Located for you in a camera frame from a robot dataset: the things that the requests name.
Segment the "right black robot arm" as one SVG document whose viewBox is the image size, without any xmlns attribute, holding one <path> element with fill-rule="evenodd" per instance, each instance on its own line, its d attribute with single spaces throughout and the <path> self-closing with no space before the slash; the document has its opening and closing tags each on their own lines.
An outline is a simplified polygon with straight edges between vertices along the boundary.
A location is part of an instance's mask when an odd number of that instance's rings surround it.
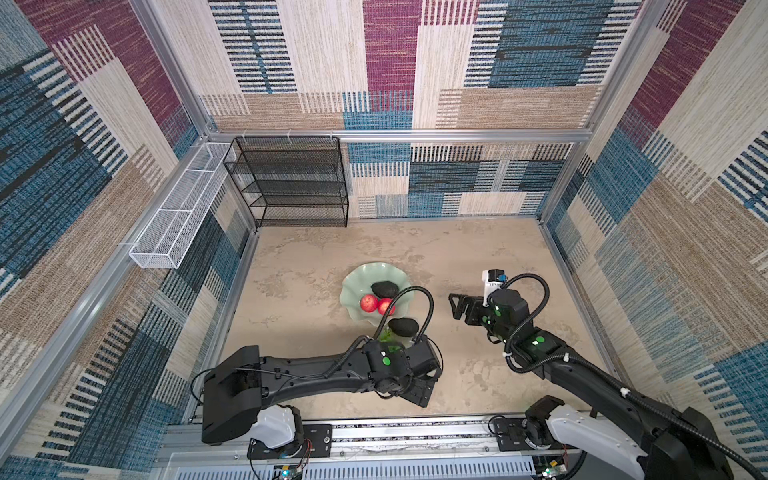
<svg viewBox="0 0 768 480">
<path fill-rule="evenodd" d="M 754 479 L 763 473 L 721 443 L 701 412 L 648 397 L 609 375 L 549 331 L 535 318 L 550 299 L 548 283 L 537 274 L 507 277 L 483 273 L 484 293 L 449 296 L 454 318 L 481 326 L 503 347 L 507 366 L 533 373 L 581 399 L 597 413 L 583 418 L 563 401 L 547 397 L 526 413 L 532 443 L 571 445 L 613 465 L 634 479 L 731 479 L 733 464 Z"/>
</svg>

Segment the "green fake grape bunch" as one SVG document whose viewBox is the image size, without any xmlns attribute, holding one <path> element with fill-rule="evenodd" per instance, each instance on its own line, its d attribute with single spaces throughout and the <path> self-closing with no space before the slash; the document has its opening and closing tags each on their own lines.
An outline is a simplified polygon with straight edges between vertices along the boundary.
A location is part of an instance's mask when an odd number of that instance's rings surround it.
<svg viewBox="0 0 768 480">
<path fill-rule="evenodd" d="M 390 338 L 390 337 L 380 338 L 378 342 L 379 342 L 383 356 L 405 354 L 405 351 L 407 349 L 407 346 L 404 343 L 402 343 L 398 338 Z"/>
</svg>

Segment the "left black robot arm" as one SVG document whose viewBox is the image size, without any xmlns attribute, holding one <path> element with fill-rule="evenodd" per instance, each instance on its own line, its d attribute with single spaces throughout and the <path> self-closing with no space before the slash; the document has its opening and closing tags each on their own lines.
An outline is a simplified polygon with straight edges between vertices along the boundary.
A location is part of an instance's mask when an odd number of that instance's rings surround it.
<svg viewBox="0 0 768 480">
<path fill-rule="evenodd" d="M 259 422 L 260 413 L 328 393 L 374 392 L 382 399 L 427 407 L 444 360 L 426 335 L 435 307 L 429 290 L 410 286 L 395 299 L 414 292 L 424 294 L 428 309 L 409 346 L 379 339 L 390 312 L 386 310 L 372 336 L 359 336 L 336 355 L 286 359 L 263 356 L 257 345 L 237 350 L 204 376 L 201 441 L 220 445 L 237 439 Z"/>
</svg>

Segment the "red fake apple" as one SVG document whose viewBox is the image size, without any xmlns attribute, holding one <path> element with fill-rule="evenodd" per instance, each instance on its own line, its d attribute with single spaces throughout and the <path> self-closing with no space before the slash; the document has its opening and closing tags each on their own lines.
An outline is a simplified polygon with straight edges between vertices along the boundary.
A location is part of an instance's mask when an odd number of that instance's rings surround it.
<svg viewBox="0 0 768 480">
<path fill-rule="evenodd" d="M 365 313 L 373 313 L 378 311 L 379 303 L 380 299 L 377 296 L 367 294 L 360 299 L 359 307 Z"/>
<path fill-rule="evenodd" d="M 392 306 L 391 298 L 383 298 L 378 303 L 378 313 L 380 315 L 388 314 L 392 316 L 396 311 L 396 307 Z"/>
</svg>

